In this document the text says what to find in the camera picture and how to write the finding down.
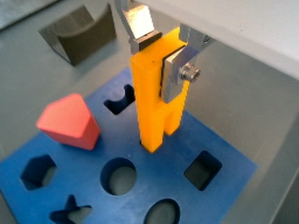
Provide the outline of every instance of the blue shape sorter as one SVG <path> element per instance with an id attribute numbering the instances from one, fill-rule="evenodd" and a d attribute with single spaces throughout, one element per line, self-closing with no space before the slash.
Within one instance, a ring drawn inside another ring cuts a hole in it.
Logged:
<path id="1" fill-rule="evenodd" d="M 130 69 L 87 98 L 102 129 L 94 151 L 57 143 L 41 133 L 0 164 L 0 191 L 19 223 L 75 223 L 69 212 L 91 207 L 86 224 L 143 224 L 162 200 L 175 201 L 178 223 L 221 223 L 257 165 L 187 112 L 182 127 L 150 154 L 141 144 L 137 105 L 118 115 L 105 105 L 123 98 L 127 85 Z M 119 103 L 123 109 L 127 99 Z M 137 181 L 117 196 L 109 191 L 109 175 L 119 166 L 135 168 Z"/>

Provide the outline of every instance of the yellow rectangular block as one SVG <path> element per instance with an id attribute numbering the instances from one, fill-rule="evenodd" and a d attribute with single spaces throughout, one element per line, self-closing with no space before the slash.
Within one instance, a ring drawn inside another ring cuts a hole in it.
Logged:
<path id="1" fill-rule="evenodd" d="M 177 131 L 183 116 L 190 82 L 185 82 L 182 93 L 170 103 L 161 98 L 165 57 L 185 45 L 179 31 L 173 30 L 131 58 L 141 138 L 150 152 L 162 145 L 165 133 Z"/>

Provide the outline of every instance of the red pentagon block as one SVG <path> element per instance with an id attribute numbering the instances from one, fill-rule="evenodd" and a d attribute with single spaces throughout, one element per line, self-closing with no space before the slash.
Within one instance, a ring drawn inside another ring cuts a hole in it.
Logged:
<path id="1" fill-rule="evenodd" d="M 101 129 L 81 94 L 71 94 L 51 103 L 37 126 L 62 144 L 94 150 Z"/>

